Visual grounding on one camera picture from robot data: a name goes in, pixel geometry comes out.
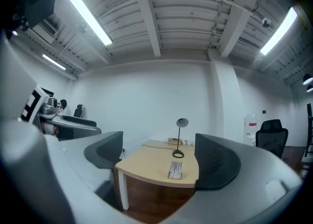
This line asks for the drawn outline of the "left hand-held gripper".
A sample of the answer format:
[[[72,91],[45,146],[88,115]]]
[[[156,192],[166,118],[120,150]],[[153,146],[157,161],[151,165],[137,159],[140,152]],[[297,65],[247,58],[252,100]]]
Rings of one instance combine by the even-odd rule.
[[[4,33],[0,34],[0,119],[18,118],[32,123],[48,95],[24,69],[22,63],[8,42]],[[74,124],[93,128],[59,127],[58,140],[72,140],[99,135],[102,131],[97,123],[70,115],[39,114],[39,117],[54,125],[69,126]]]

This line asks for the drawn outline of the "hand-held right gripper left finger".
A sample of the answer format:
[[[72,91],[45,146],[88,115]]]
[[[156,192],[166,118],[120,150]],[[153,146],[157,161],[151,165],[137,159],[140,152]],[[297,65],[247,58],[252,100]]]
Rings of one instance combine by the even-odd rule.
[[[45,135],[49,158],[76,224],[121,224],[113,169],[122,152],[123,133],[59,141]]]

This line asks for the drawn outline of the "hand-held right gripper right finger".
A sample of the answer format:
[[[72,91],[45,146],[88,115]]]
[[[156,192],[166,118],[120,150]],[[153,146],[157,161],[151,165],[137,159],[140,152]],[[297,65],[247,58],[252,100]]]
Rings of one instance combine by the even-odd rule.
[[[269,224],[302,186],[273,153],[232,140],[196,134],[195,157],[194,194],[167,224]]]

